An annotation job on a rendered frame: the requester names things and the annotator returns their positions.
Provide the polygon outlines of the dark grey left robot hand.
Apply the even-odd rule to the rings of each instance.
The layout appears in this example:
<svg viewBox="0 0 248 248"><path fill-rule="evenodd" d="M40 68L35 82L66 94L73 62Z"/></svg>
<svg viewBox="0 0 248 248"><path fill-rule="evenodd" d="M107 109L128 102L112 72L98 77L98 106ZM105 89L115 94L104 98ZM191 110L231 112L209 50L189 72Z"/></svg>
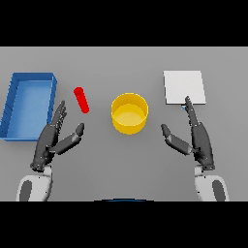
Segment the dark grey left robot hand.
<svg viewBox="0 0 248 248"><path fill-rule="evenodd" d="M43 172L55 155L62 155L69 149L78 145L84 132L84 124L80 123L76 130L62 140L59 139L60 131L66 117L65 101L58 106L52 120L46 124L37 141L34 158L30 165L33 171Z"/></svg>

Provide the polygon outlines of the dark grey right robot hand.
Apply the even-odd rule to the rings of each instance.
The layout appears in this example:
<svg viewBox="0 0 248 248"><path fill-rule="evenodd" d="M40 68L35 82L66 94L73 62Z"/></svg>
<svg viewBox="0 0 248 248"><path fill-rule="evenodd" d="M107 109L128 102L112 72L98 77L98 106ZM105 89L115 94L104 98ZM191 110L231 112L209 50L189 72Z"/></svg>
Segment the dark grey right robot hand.
<svg viewBox="0 0 248 248"><path fill-rule="evenodd" d="M185 156L193 154L195 161L201 165L204 171L213 171L215 166L210 138L204 125L198 121L189 96L185 98L184 107L189 117L192 143L189 144L185 140L177 137L166 124L162 124L161 128L165 142L169 147Z"/></svg>

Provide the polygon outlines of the red beaker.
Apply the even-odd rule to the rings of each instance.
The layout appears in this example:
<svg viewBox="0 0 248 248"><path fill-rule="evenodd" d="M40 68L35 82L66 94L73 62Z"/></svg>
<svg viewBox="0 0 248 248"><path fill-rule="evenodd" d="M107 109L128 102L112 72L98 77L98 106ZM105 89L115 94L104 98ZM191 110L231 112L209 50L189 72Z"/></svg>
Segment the red beaker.
<svg viewBox="0 0 248 248"><path fill-rule="evenodd" d="M77 99L77 103L81 109L82 113L88 113L89 112L89 106L87 103L87 99L85 97L84 91L82 87L76 87L74 89L74 94Z"/></svg>

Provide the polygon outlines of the pale square scale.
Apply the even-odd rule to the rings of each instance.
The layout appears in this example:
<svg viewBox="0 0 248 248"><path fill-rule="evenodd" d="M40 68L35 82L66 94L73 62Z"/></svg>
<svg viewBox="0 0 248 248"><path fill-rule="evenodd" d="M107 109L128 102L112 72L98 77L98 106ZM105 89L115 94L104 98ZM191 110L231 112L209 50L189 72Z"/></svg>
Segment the pale square scale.
<svg viewBox="0 0 248 248"><path fill-rule="evenodd" d="M164 87L167 105L183 105L190 97L193 105L205 105L201 71L164 71Z"/></svg>

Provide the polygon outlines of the yellow bowl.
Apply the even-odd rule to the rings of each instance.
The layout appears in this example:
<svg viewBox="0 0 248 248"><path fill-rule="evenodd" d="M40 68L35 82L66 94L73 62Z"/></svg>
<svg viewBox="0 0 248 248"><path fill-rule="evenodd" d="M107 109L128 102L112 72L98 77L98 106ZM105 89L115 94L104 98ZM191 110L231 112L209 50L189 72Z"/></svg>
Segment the yellow bowl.
<svg viewBox="0 0 248 248"><path fill-rule="evenodd" d="M121 134L131 136L140 132L147 121L149 106L137 93L123 93L110 106L113 127Z"/></svg>

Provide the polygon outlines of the blue tray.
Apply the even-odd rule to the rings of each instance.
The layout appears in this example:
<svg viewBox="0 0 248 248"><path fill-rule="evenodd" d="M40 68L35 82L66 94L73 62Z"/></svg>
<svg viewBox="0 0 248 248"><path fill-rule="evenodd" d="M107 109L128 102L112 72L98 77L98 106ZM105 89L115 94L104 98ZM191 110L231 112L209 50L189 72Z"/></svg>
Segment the blue tray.
<svg viewBox="0 0 248 248"><path fill-rule="evenodd" d="M56 84L54 73L12 73L0 120L0 140L37 141L51 121Z"/></svg>

